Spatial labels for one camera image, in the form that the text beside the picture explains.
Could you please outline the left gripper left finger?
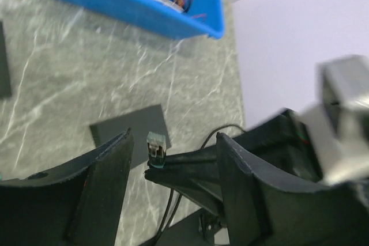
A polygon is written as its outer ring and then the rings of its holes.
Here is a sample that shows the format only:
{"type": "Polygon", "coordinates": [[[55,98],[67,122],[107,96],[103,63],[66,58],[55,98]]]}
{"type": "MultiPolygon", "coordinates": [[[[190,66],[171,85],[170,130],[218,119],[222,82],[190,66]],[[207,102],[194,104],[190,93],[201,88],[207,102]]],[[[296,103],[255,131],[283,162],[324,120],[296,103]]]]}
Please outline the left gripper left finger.
{"type": "Polygon", "coordinates": [[[133,146],[124,131],[61,165],[1,181],[1,244],[114,245],[133,146]]]}

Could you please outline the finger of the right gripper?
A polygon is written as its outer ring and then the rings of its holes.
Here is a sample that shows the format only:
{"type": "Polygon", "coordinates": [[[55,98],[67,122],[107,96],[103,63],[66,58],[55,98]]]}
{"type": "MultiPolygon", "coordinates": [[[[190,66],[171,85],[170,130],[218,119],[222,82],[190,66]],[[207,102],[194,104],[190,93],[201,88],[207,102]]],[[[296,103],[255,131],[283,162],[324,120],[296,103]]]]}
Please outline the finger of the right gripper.
{"type": "Polygon", "coordinates": [[[216,146],[165,157],[164,166],[150,165],[146,180],[171,188],[211,214],[225,219],[216,146]]]}

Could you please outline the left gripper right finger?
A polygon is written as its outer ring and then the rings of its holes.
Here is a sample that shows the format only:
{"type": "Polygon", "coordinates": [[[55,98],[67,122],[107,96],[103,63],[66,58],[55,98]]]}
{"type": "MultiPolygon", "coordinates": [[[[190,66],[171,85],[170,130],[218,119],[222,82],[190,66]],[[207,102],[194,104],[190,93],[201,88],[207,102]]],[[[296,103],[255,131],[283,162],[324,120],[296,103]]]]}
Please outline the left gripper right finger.
{"type": "Polygon", "coordinates": [[[217,166],[231,245],[367,245],[364,182],[335,186],[286,173],[219,133],[217,166]]]}

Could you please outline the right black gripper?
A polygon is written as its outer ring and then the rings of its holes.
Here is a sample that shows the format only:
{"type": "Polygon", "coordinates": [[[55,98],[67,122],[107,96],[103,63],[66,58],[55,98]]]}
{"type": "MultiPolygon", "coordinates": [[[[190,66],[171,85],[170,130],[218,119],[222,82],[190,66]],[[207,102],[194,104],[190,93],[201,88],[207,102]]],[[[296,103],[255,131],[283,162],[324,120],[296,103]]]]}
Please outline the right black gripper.
{"type": "Polygon", "coordinates": [[[285,108],[280,113],[245,133],[244,148],[275,167],[318,182],[323,173],[307,132],[296,112],[285,108]]]}

